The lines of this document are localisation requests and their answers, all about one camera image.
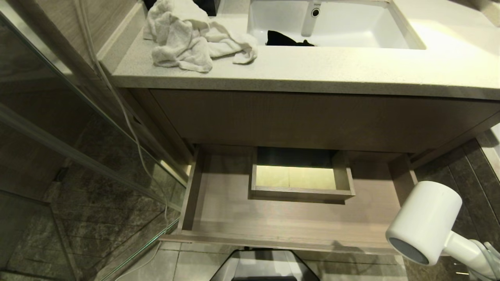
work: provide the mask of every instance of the white towel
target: white towel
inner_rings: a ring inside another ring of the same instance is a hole
[[[158,0],[147,13],[143,38],[154,40],[151,55],[156,66],[209,72],[212,59],[237,53],[234,64],[248,64],[257,57],[257,40],[234,34],[211,21],[192,0]]]

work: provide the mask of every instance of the faucet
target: faucet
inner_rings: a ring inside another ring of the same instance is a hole
[[[313,34],[316,18],[320,15],[321,1],[309,0],[307,11],[305,12],[304,22],[302,24],[301,35],[303,37],[310,37]]]

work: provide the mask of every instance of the countertop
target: countertop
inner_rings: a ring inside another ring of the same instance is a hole
[[[426,49],[259,46],[249,65],[215,59],[209,73],[153,65],[142,31],[116,66],[124,88],[376,94],[500,100],[500,28],[450,0],[393,0]],[[215,19],[247,30],[249,0],[222,0]]]

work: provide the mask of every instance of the shower enclosure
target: shower enclosure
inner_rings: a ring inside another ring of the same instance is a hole
[[[176,227],[183,176],[85,84],[0,0],[2,281],[111,280]]]

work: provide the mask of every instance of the sink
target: sink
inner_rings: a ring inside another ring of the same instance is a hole
[[[395,4],[385,1],[251,0],[247,32],[265,45],[268,30],[319,47],[425,49]]]

